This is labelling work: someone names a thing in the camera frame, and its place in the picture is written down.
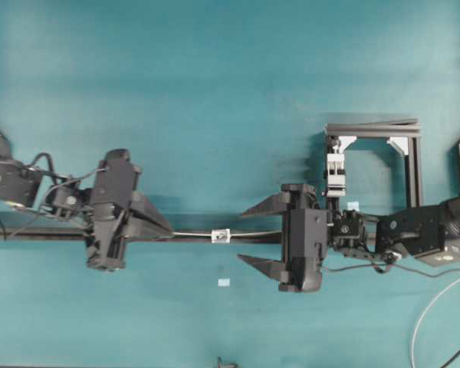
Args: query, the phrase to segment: teal backdrop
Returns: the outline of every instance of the teal backdrop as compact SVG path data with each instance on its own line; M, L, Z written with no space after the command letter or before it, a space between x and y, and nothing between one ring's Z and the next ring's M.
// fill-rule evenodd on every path
M177 228L279 228L238 214L285 182L324 188L324 124L397 117L422 124L425 203L456 196L460 0L0 0L0 131L15 158L47 151L80 175L126 147ZM357 143L347 173L345 202L402 208L391 147ZM0 241L0 365L407 367L416 318L458 277L355 270L282 294L238 253L280 257L136 243L126 270L104 274L80 242ZM460 285L422 326L419 368L459 347Z

